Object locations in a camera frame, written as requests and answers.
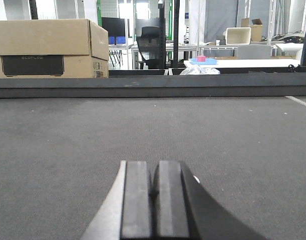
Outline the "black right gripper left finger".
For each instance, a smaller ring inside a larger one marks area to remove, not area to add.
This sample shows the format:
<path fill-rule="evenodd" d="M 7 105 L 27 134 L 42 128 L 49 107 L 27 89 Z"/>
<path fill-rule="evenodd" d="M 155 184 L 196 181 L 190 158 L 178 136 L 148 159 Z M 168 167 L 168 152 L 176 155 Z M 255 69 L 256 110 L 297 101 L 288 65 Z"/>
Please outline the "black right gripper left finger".
<path fill-rule="evenodd" d="M 150 176 L 144 161 L 121 161 L 115 181 L 82 240 L 148 240 L 153 236 Z"/>

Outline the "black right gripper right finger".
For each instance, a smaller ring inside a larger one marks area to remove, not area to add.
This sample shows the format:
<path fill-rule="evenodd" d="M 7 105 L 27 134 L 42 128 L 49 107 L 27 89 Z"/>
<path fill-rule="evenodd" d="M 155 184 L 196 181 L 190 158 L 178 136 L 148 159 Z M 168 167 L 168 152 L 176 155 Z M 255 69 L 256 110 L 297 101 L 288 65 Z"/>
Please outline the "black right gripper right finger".
<path fill-rule="evenodd" d="M 265 239 L 217 202 L 185 163 L 160 161 L 154 181 L 157 240 Z"/>

